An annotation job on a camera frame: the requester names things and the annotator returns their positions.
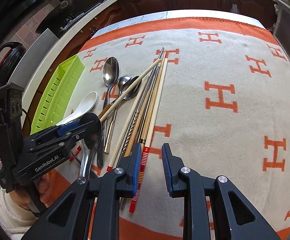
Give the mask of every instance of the cable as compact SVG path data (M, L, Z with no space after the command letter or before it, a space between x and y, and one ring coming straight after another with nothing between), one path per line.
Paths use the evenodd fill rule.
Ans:
M29 135L30 135L31 134L31 122L30 122L30 119L29 119L29 116L28 116L28 113L26 112L26 110L22 108L22 111L25 113L26 118L28 120L28 123L29 123Z

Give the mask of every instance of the chopstick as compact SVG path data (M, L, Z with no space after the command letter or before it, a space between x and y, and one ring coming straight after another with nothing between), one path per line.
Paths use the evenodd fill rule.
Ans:
M164 52L164 47L162 48L161 52L159 53L158 58L161 58L161 56L163 55L163 52ZM141 118L142 118L143 113L144 113L144 106L143 105L145 105L144 102L147 101L146 96L148 94L149 87L151 86L152 80L157 72L157 69L158 69L158 66L156 69L153 69L153 71L151 72L151 74L149 76L149 79L147 80L146 88L142 94L142 97L138 103L138 106L136 108L133 119L129 125L128 132L126 134L126 138L125 138L123 147L121 149L120 156L118 158L117 165L119 165L122 157L128 156L131 153L131 149L132 149L133 143L135 141L135 138L136 138L136 135L138 132L138 128L139 128L139 125L141 122Z
M147 134L147 138L146 138L146 142L145 142L142 158L141 158L141 161L140 161L138 189L137 189L136 195L133 197L133 199L131 201L131 204L130 204L130 207L129 207L129 212L130 213L134 213L134 211L135 211L136 202L137 202L138 195L139 195L139 190L140 190L141 183L142 183L143 177L144 177L145 166L146 166L148 153L149 153L149 147L150 147L152 136L153 136L153 132L154 132L155 121L156 121L156 117L157 117L157 113L158 113L158 107L159 107L160 98L161 98L161 95L162 95L164 79L165 79L165 73L166 73L166 69L167 69L167 62L168 62L168 59L165 58L164 62L163 62L162 75L161 75L161 78L160 78L160 81L159 81L159 85L158 85L158 91L157 91L157 96L156 96L156 99L155 99L153 113L152 113L151 120L150 120L150 123L149 123L148 134Z
M163 61L165 59L165 56L166 56L166 53L164 53L163 55L163 59L162 59ZM163 64L161 64L161 67L159 68L159 71L156 77L156 82L153 88L152 97L150 98L150 101L148 101L148 111L146 115L143 116L142 129L139 133L139 138L137 140L141 144L142 150L144 149L144 145L146 142L146 137L149 130L149 123L152 118L153 108L154 108L155 100L157 97L157 91L158 91L159 81L162 75L162 70L163 70Z
M150 90L148 90L147 92L147 95L145 97L145 101L144 102L147 102L148 99L149 99L149 95L150 95ZM131 150L133 148L133 144L135 142L135 139L136 139L136 136L137 136L137 133L138 133L138 129L139 129L139 126L141 124L141 121L143 119L143 115L144 115L144 112L145 112L145 109L146 109L146 104L142 104L141 106L141 109L140 109L140 112L139 112L139 115L137 117L137 120L136 120L136 123L135 123L135 126L133 128L133 131L131 133L131 136L130 136L130 139L129 139L129 142L128 142L128 145L127 145L127 148L126 148L126 151L124 153L124 157L127 157L131 154Z
M148 128L149 128L149 123L150 123L150 119L152 117L152 112L153 112L152 110L153 110L156 95L157 95L160 75L162 73L162 68L163 68L162 64L159 64L157 66L155 76L154 76L152 83L151 83L151 88L149 91L150 94L149 94L148 101L146 103L145 111L143 114L139 115L139 117L138 117L139 120L141 119L141 126L139 129L137 126L135 126L133 133L132 133L132 136L131 136L131 140L129 141L128 147L126 149L125 156L128 156L131 154L132 147L134 144L134 137L136 136L137 133L139 133L139 136L136 139L136 141L141 144L141 151L143 152L143 150L144 150L144 145L145 145L146 136L147 136L147 132L148 132ZM124 209L125 203L126 203L125 199L120 201L120 210Z
M104 108L103 111L101 111L101 113L98 115L100 122L103 122L107 116L116 108L116 106L118 106L118 104L123 100L123 98L158 64L160 63L162 60L160 58L158 58L157 60L154 61L154 63L152 63L152 65L150 65L126 90L125 92L119 97L117 98L117 100L115 100L115 102L113 104L109 104L108 106L106 106Z
M127 116L127 119L125 121L124 127L123 127L122 131L120 132L120 135L119 135L119 138L117 140L117 144L116 144L115 150L112 153L112 157L111 157L110 162L109 162L109 164L107 166L106 172L111 171L112 168L113 168L113 166L114 166L114 163L115 163L115 160L117 158L120 145L121 145L121 143L122 143L122 141L124 139L125 133L127 131L127 128L129 126L129 123L130 123L130 121L131 121L131 119L133 117L133 114L134 114L134 112L136 110L136 107L138 105L138 102L140 100L140 97L141 97L141 95L142 95L142 93L143 93L143 91L145 89L145 86L146 86L146 82L143 82L141 84L141 87L139 88L138 94L137 94L137 96L135 98L135 101L134 101L134 103L133 103L133 105L132 105L132 107L130 109L130 112L129 112L128 116Z

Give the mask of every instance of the countertop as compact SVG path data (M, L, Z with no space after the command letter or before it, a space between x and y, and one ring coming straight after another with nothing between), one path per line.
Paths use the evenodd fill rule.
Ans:
M28 111L31 101L35 95L35 92L40 85L44 75L48 71L51 64L54 62L56 57L62 51L62 49L67 45L67 43L84 27L89 21L91 21L96 15L103 11L108 6L112 5L118 0L105 0L103 3L95 7L92 11L86 14L82 19L80 19L72 28L70 28L58 42L50 49L46 54L45 58L41 61L40 65L33 74L28 86L25 88L22 107ZM287 4L281 0L273 0L282 6L289 7Z

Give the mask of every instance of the stainless steel spoon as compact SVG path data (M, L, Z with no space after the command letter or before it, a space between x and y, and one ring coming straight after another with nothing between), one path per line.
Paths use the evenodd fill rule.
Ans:
M121 96L122 93L124 93L126 91L126 89L138 78L139 76L136 76L134 78L131 78L130 76L122 76L119 78L118 80L118 87L119 87L119 95L118 97ZM125 97L124 100L130 100L132 98L134 98L137 93L138 90L140 88L141 82L132 90L130 91ZM117 110L118 107L115 108L114 113L113 113L113 117L112 120L109 124L109 128L108 128L108 134L106 137L106 141L105 141L105 149L104 152L106 154L109 154L109 148L110 148L110 142L112 140L112 133L114 130L114 126L115 126L115 120L116 120L116 116L117 116Z
M106 60L103 67L103 80L104 80L105 85L108 87L104 104L103 104L103 109L107 106L109 102L110 91L112 90L114 85L117 83L118 77L119 77L118 61L115 57L110 57ZM99 168L104 167L104 164L105 164L104 148L105 148L105 139L107 138L106 126L107 126L107 121L105 120L102 123L103 137L97 149L97 166Z
M84 114L79 120L80 125L86 123L90 123L86 130L87 136L79 141L82 151L82 160L79 176L88 179L90 174L91 162L102 137L102 128L99 117L97 116L97 114L92 112Z

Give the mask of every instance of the wall tile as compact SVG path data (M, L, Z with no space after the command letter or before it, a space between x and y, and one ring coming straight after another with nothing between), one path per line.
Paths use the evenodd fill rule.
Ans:
M38 22L41 23L41 21L46 17L46 15L40 10L38 11L33 18Z
M9 41L13 36L15 35L14 31L9 32L6 37L4 38L4 40Z
M38 24L38 22L34 18L30 18L26 23L25 26L29 29L32 30L33 27L35 27Z
M21 38L19 38L19 36L15 34L9 41L21 42Z
M40 34L39 33L36 33L36 29L38 28L38 26L39 26L39 24L37 24L32 30L31 30L31 32L32 32L32 34L35 36L35 37L39 37L40 36Z
M27 34L29 33L28 28L23 25L18 31L17 31L17 35L19 38L23 39Z
M32 44L32 42L35 40L35 36L29 32L22 40L28 45L30 46Z
M44 8L42 8L41 10L45 15L48 15L53 10L53 8L50 4L48 4Z

